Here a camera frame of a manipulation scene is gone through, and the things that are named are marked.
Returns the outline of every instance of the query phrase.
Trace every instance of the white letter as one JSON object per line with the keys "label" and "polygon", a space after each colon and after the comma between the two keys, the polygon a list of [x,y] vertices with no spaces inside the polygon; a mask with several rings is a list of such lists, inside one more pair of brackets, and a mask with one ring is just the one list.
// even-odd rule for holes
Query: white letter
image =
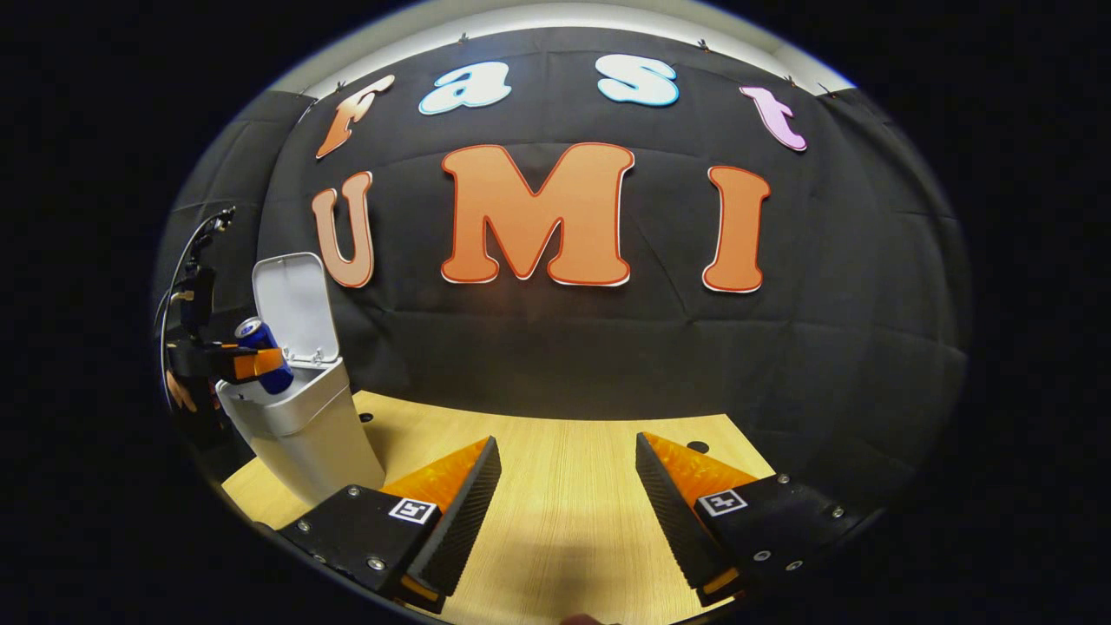
{"label": "white letter", "polygon": [[609,54],[598,59],[594,69],[609,77],[598,81],[598,90],[614,102],[665,107],[679,99],[679,88],[670,80],[675,70],[663,61]]}
{"label": "white letter", "polygon": [[448,72],[417,107],[424,114],[448,112],[460,105],[484,107],[501,100],[512,88],[506,85],[509,65],[497,61],[474,63]]}

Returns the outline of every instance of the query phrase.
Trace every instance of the white wall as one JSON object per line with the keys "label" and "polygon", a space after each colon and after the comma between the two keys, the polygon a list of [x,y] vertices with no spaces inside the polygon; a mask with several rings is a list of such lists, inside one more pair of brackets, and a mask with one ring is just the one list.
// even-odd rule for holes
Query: white wall
{"label": "white wall", "polygon": [[815,94],[852,84],[817,59],[730,13],[690,0],[620,2],[521,2],[436,0],[369,24],[301,63],[271,89],[321,98],[339,81],[350,82],[401,59],[459,40],[547,27],[613,28],[695,44],[704,39],[720,54],[777,75],[790,74]]}

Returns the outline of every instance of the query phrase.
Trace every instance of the wooden table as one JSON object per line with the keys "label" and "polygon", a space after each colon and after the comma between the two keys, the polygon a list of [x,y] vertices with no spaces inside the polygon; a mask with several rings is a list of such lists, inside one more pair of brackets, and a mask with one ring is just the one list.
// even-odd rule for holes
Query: wooden table
{"label": "wooden table", "polygon": [[[440,409],[371,393],[366,433],[390,483],[486,436],[502,473],[456,594],[437,616],[460,625],[668,624],[707,612],[683,579],[637,476],[648,431],[757,478],[774,472],[724,415],[637,422],[536,420]],[[223,483],[253,521],[280,528],[309,511],[258,458]]]}

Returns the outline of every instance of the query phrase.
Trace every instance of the trash can lid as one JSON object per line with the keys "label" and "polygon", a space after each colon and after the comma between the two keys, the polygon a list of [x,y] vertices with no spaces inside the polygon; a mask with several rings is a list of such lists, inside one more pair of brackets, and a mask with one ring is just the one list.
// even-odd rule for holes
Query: trash can lid
{"label": "trash can lid", "polygon": [[340,354],[324,263],[312,252],[260,260],[251,274],[259,317],[288,361],[332,363]]}

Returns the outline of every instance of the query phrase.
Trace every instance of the energy drink can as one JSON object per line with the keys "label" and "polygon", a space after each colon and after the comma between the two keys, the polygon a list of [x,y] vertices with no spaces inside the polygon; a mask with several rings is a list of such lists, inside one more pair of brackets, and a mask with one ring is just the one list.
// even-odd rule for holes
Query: energy drink can
{"label": "energy drink can", "polygon": [[[278,347],[278,342],[274,341],[270,326],[266,325],[259,317],[251,317],[236,327],[236,344],[250,350]],[[270,395],[278,395],[293,384],[293,370],[289,367],[289,363],[283,357],[281,367],[259,376],[259,384]]]}

